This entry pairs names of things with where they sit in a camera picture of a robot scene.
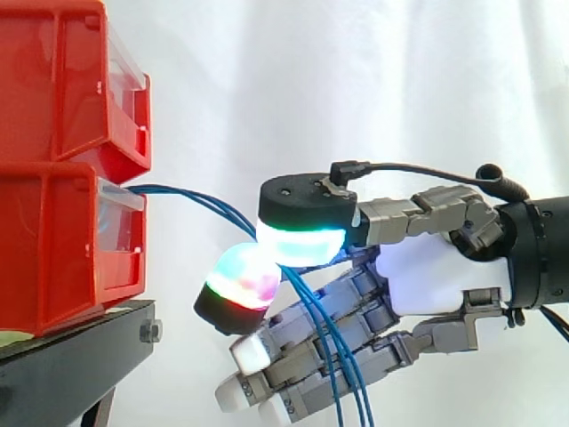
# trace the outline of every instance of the white backdrop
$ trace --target white backdrop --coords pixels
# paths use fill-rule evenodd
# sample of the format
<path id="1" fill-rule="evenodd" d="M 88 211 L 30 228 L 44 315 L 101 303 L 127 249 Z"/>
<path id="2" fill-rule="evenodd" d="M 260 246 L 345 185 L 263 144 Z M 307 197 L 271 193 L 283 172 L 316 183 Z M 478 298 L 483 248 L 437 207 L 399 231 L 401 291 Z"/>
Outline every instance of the white backdrop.
<path id="1" fill-rule="evenodd" d="M 212 193 L 251 218 L 267 178 L 347 158 L 457 173 L 492 161 L 534 198 L 569 194 L 567 2 L 107 3 L 153 82 L 154 165 L 140 182 Z M 381 173 L 361 194 L 408 197 L 435 182 Z M 244 237 L 179 197 L 152 197 L 148 228 L 145 296 L 164 340 L 118 387 L 111 427 L 261 426 L 255 409 L 219 412 L 231 340 L 192 311 L 209 269 Z M 278 303 L 291 300 L 285 289 Z M 569 346 L 554 329 L 536 313 L 521 329 L 480 329 L 481 351 L 423 356 L 370 387 L 377 425 L 569 425 Z M 357 425 L 353 399 L 343 403 Z M 334 424 L 329 408 L 299 426 Z"/>

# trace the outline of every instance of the black cable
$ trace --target black cable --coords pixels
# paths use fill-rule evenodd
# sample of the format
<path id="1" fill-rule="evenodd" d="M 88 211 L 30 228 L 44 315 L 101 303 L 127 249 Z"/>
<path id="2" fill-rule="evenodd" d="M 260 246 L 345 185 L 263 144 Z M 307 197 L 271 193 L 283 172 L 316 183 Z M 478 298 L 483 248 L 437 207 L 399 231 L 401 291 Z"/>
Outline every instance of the black cable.
<path id="1" fill-rule="evenodd" d="M 469 178 L 456 173 L 407 163 L 337 162 L 333 163 L 330 169 L 330 180 L 336 185 L 345 187 L 349 181 L 376 171 L 419 173 L 460 184 L 474 185 L 488 196 L 500 198 L 508 203 L 523 202 L 530 197 L 520 184 L 504 177 L 502 170 L 497 165 L 492 164 L 480 166 L 476 172 L 476 178 Z"/>
<path id="2" fill-rule="evenodd" d="M 555 311 L 547 308 L 540 307 L 541 314 L 549 321 L 549 323 L 569 342 L 569 324 L 559 316 Z"/>
<path id="3" fill-rule="evenodd" d="M 421 175 L 433 176 L 435 178 L 440 178 L 443 180 L 454 181 L 460 184 L 467 185 L 486 185 L 489 182 L 498 182 L 500 178 L 493 179 L 478 179 L 469 178 L 467 176 L 457 175 L 455 173 L 448 173 L 444 171 L 439 171 L 437 169 L 432 169 L 425 166 L 409 165 L 407 163 L 374 163 L 367 167 L 371 172 L 375 171 L 400 171 L 400 172 L 410 172 L 419 173 Z"/>

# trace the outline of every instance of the cable connector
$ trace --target cable connector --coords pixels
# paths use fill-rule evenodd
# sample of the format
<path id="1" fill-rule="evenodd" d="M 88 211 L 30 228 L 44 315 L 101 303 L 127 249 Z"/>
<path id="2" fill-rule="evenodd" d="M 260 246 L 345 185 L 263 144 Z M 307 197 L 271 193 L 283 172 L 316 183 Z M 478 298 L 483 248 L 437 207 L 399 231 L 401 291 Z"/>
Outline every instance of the cable connector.
<path id="1" fill-rule="evenodd" d="M 373 172 L 370 165 L 370 162 L 357 162 L 356 160 L 334 162 L 330 166 L 330 181 L 339 187 L 346 187 L 348 182 Z"/>

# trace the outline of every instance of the cable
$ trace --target cable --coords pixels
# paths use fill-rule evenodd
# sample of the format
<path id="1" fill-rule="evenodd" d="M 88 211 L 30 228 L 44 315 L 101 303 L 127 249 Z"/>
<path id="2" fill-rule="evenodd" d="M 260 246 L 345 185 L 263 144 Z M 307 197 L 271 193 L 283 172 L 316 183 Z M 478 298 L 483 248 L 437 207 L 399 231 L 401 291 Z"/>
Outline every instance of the cable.
<path id="1" fill-rule="evenodd" d="M 168 187 L 168 186 L 163 186 L 163 185 L 132 186 L 129 188 L 129 190 L 134 192 L 134 193 L 137 193 L 137 194 L 180 194 L 182 196 L 188 197 L 191 200 L 197 202 L 198 204 L 212 210 L 213 212 L 215 212 L 219 216 L 223 217 L 224 219 L 227 219 L 228 221 L 232 222 L 239 229 L 243 230 L 250 237 L 255 239 L 255 228 L 244 217 L 244 215 L 242 215 L 239 211 L 237 211 L 235 207 L 223 202 L 222 200 L 219 200 L 218 198 L 211 197 L 211 196 L 208 196 L 208 195 L 205 195 L 202 193 L 198 193 L 195 191 L 191 191 L 191 190 L 178 189 L 175 187 Z M 335 370 L 333 368 L 332 353 L 330 352 L 330 348 L 329 348 L 328 343 L 325 339 L 325 334 L 324 334 L 324 331 L 322 330 L 322 327 L 320 326 L 320 322 L 317 320 L 316 314 L 314 313 L 314 311 L 310 307 L 308 300 L 312 299 L 312 302 L 315 303 L 315 306 L 317 308 L 319 308 L 321 310 L 324 310 L 324 308 L 315 299 L 314 295 L 309 291 L 306 283 L 304 283 L 304 281 L 302 280 L 302 278 L 300 276 L 298 276 L 292 270 L 289 270 L 286 272 L 289 273 L 289 275 L 287 275 L 287 277 L 289 277 L 289 279 L 292 279 L 291 283 L 293 284 L 293 287 L 295 288 L 295 290 L 299 294 L 299 297 L 301 298 L 303 303 L 306 305 L 307 311 L 309 312 L 309 315 L 312 317 L 312 319 L 313 319 L 313 321 L 317 327 L 317 334 L 318 334 L 318 337 L 320 338 L 320 340 L 323 344 L 324 350 L 325 350 L 326 363 L 327 363 L 328 371 L 329 371 L 330 377 L 331 377 L 331 385 L 332 385 L 332 389 L 333 389 L 334 401 L 336 403 L 336 412 L 337 412 L 337 416 L 338 416 L 338 423 L 339 423 L 340 427 L 343 427 L 341 403 L 340 403 L 340 397 L 338 394 L 336 378 L 335 378 L 335 374 L 334 374 Z M 337 348 L 338 354 L 341 358 L 342 365 L 344 366 L 344 369 L 345 369 L 346 368 L 346 360 L 342 354 L 341 347 L 343 347 L 343 349 L 346 350 L 346 348 L 348 348 L 348 346 L 343 341 L 343 338 L 341 338 L 341 335 L 340 335 L 337 327 L 330 320 L 330 317 L 327 315 L 325 310 L 321 311 L 321 314 L 323 315 L 323 319 L 325 320 L 326 324 L 328 325 L 328 327 L 331 330 L 331 336 L 334 339 L 334 343 L 336 344 L 336 348 Z M 337 341 L 338 338 L 340 338 L 340 340 L 341 340 L 340 345 L 338 345 L 338 341 Z M 361 384 L 363 384 L 362 389 L 365 392 L 365 383 L 363 382 L 361 371 L 359 370 L 359 367 L 357 366 L 357 363 L 356 363 L 355 359 L 353 358 L 351 351 L 349 352 L 349 357 L 351 357 L 352 365 L 354 365 L 354 368 L 355 368 L 354 370 L 356 371 L 357 376 L 358 376 L 358 381 Z M 350 382 L 350 386 L 351 386 L 352 384 L 354 384 L 354 381 L 353 381 L 353 377 L 351 377 L 351 374 L 349 373 L 349 367 L 347 367 L 347 368 L 348 369 L 346 369 L 346 372 L 348 373 L 347 376 L 349 377 L 349 382 Z M 359 402 L 359 397 L 357 396 L 357 389 L 355 389 L 355 390 L 352 389 L 352 391 L 355 393 L 355 396 L 357 399 L 358 412 L 360 413 L 360 421 L 362 422 L 362 425 L 365 425 L 365 419 L 363 418 L 363 411 L 361 409 L 361 403 Z M 366 394 L 364 396 L 365 396 L 366 405 L 368 406 L 366 409 L 368 411 L 368 419 L 370 420 L 370 427 L 373 427 L 373 418 L 370 417 L 371 408 L 369 408 L 369 400 L 367 399 Z"/>
<path id="2" fill-rule="evenodd" d="M 561 318 L 555 311 L 548 307 L 540 307 L 541 314 L 549 321 L 549 323 L 569 342 L 569 324 Z"/>
<path id="3" fill-rule="evenodd" d="M 478 168 L 476 178 L 448 173 L 430 167 L 407 163 L 337 162 L 330 168 L 330 180 L 338 186 L 346 187 L 349 181 L 356 180 L 376 171 L 400 171 L 419 173 L 460 184 L 479 187 L 488 196 L 497 197 L 509 203 L 523 202 L 529 193 L 515 181 L 506 178 L 497 165 L 486 164 Z"/>
<path id="4" fill-rule="evenodd" d="M 374 426 L 373 413 L 371 410 L 369 399 L 367 397 L 367 391 L 365 389 L 364 377 L 362 376 L 361 370 L 359 369 L 359 365 L 357 364 L 357 361 L 354 358 L 354 355 L 352 354 L 351 349 L 349 348 L 349 346 L 346 344 L 343 337 L 341 336 L 341 333 L 338 330 L 338 327 L 332 322 L 332 320 L 330 319 L 330 317 L 326 313 L 325 308 L 322 306 L 320 301 L 312 294 L 312 292 L 308 289 L 308 287 L 306 286 L 306 284 L 304 283 L 302 278 L 298 275 L 298 273 L 296 273 L 295 271 L 293 271 L 290 268 L 284 268 L 284 273 L 289 278 L 289 280 L 291 280 L 291 283 L 293 284 L 295 290 L 297 290 L 297 292 L 299 292 L 299 290 L 301 292 L 303 292 L 310 299 L 310 301 L 315 305 L 315 307 L 317 307 L 318 311 L 320 311 L 320 314 L 322 315 L 322 318 L 324 319 L 326 326 L 328 327 L 328 330 L 330 331 L 330 335 L 331 335 L 332 339 L 334 340 L 334 345 L 336 346 L 336 350 L 338 351 L 338 356 L 339 356 L 343 366 L 347 365 L 346 356 L 344 355 L 344 353 L 346 353 L 346 355 L 348 355 L 348 359 L 352 365 L 354 372 L 356 373 L 357 382 L 359 383 L 359 388 L 361 389 L 362 395 L 364 397 L 365 411 L 367 414 L 367 419 L 368 419 L 369 425 L 370 425 L 370 427 L 373 427 Z M 365 425 L 363 409 L 361 406 L 361 401 L 360 401 L 359 396 L 357 394 L 357 388 L 354 389 L 354 385 L 356 384 L 356 382 L 354 381 L 354 377 L 351 374 L 351 369 L 348 367 L 344 371 L 344 374 L 348 377 L 348 383 L 350 384 L 352 392 L 354 393 L 356 403 L 357 403 L 357 411 L 359 413 L 360 421 L 361 421 L 362 425 Z"/>

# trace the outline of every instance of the screw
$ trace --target screw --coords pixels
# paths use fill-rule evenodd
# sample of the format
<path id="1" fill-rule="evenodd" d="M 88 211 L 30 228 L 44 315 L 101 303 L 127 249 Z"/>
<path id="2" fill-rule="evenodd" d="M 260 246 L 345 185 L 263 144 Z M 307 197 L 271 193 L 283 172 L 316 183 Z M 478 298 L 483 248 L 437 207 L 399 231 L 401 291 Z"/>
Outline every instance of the screw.
<path id="1" fill-rule="evenodd" d="M 140 341 L 152 344 L 162 340 L 162 320 L 149 319 L 140 326 Z"/>
<path id="2" fill-rule="evenodd" d="M 248 382 L 244 382 L 241 384 L 241 388 L 243 389 L 245 396 L 247 398 L 252 396 L 251 384 L 249 384 Z"/>

